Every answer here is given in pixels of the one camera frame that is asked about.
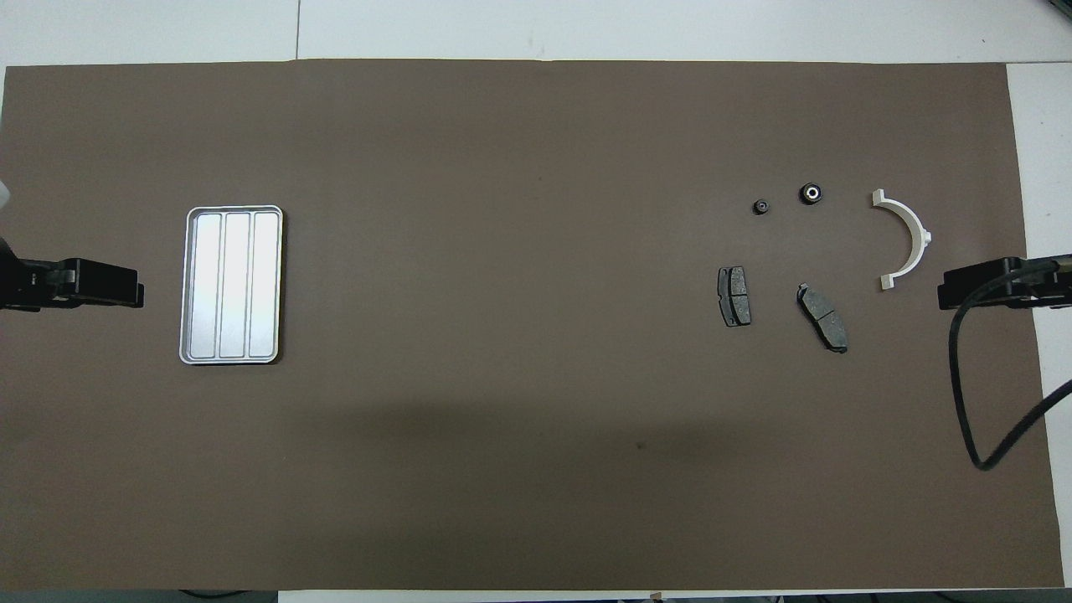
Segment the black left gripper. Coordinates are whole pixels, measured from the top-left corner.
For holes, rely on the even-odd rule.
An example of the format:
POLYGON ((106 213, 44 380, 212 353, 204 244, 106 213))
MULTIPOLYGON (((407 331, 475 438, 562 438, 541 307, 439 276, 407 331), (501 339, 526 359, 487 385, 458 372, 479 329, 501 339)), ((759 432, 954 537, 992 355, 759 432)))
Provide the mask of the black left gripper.
POLYGON ((17 258, 1 238, 1 309, 17 312, 39 312, 50 302, 53 307, 81 306, 142 308, 145 286, 138 274, 130 268, 84 258, 54 262, 51 270, 61 289, 51 299, 35 285, 38 274, 17 258))

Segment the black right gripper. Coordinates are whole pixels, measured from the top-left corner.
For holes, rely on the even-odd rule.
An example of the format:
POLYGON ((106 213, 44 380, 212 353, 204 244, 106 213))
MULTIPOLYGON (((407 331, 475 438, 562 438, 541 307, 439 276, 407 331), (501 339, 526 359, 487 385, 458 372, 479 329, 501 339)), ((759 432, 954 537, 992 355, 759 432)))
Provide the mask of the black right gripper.
MULTIPOLYGON (((1071 255, 1025 259, 1022 268, 1033 274, 1021 283, 996 286, 976 302, 976 307, 1064 308, 1071 305, 1071 255)), ((946 312, 961 309, 977 289, 1018 269, 1018 260, 987 260, 946 271, 938 286, 938 306, 946 312)))

